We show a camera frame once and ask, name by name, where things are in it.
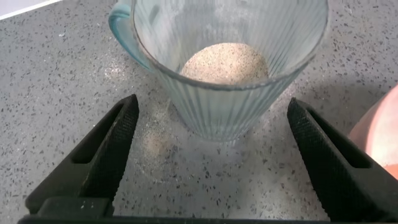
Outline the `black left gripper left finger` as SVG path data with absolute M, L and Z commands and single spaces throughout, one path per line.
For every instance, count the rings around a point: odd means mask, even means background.
M 103 223 L 124 175 L 139 118 L 136 95 L 118 101 L 29 194 L 20 223 Z

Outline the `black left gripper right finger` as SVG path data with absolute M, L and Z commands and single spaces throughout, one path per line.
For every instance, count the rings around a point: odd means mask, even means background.
M 397 179 L 292 98 L 287 118 L 313 189 L 333 222 L 397 222 Z

